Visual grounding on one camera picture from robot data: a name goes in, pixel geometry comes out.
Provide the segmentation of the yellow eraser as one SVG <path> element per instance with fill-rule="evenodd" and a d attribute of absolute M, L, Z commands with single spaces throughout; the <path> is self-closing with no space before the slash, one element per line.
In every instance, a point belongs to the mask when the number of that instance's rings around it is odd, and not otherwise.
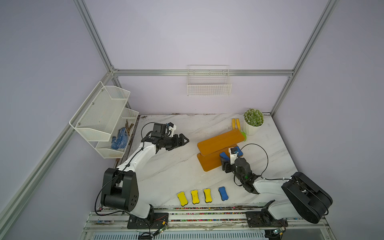
<path fill-rule="evenodd" d="M 192 190 L 191 191 L 191 196 L 192 196 L 192 203 L 193 203 L 193 205 L 196 205 L 196 204 L 200 203 L 199 191 L 198 190 Z"/>

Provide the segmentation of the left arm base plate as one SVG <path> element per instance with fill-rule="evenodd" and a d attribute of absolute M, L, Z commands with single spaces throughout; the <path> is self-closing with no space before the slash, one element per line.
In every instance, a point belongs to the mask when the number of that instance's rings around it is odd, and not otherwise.
<path fill-rule="evenodd" d="M 153 213 L 147 219 L 141 219 L 130 215 L 127 229 L 129 230 L 157 230 L 168 224 L 169 213 Z"/>

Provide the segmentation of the blue eraser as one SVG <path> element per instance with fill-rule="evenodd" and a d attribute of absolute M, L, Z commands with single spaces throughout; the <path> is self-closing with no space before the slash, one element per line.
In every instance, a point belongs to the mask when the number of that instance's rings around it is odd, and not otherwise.
<path fill-rule="evenodd" d="M 220 158 L 225 160 L 225 161 L 230 160 L 230 157 L 225 152 L 220 153 Z"/>
<path fill-rule="evenodd" d="M 237 149 L 238 157 L 242 157 L 244 155 L 242 150 L 238 146 L 236 146 L 236 149 Z"/>
<path fill-rule="evenodd" d="M 225 187 L 219 187 L 218 188 L 218 191 L 220 193 L 220 196 L 221 196 L 221 200 L 222 201 L 227 201 L 229 199 L 229 196 L 227 194 L 227 191 L 226 191 L 226 188 Z"/>

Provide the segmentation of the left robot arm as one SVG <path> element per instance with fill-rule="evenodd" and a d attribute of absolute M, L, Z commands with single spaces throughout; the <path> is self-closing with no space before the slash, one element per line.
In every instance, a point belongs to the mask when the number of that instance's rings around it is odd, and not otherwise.
<path fill-rule="evenodd" d="M 140 200 L 137 173 L 160 149 L 171 151 L 189 141 L 183 134 L 172 137 L 144 137 L 139 148 L 124 163 L 105 171 L 103 187 L 98 196 L 101 205 L 152 221 L 154 207 Z"/>

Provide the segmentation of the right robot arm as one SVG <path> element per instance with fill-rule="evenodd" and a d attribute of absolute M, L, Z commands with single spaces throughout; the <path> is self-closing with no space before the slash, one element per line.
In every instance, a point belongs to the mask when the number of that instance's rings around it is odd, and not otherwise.
<path fill-rule="evenodd" d="M 244 158 L 231 161 L 221 158 L 222 170 L 233 173 L 248 193 L 272 194 L 285 197 L 284 200 L 270 200 L 257 215 L 262 225 L 270 226 L 275 222 L 289 218 L 302 218 L 317 224 L 327 215 L 333 204 L 332 197 L 308 178 L 304 173 L 296 172 L 290 178 L 266 179 L 252 172 Z"/>

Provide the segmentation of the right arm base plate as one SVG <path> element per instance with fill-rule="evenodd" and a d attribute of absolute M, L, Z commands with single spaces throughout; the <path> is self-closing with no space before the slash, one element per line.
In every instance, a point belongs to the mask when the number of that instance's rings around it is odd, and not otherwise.
<path fill-rule="evenodd" d="M 268 212 L 246 212 L 249 228 L 287 227 L 288 222 L 284 219 L 277 220 Z"/>

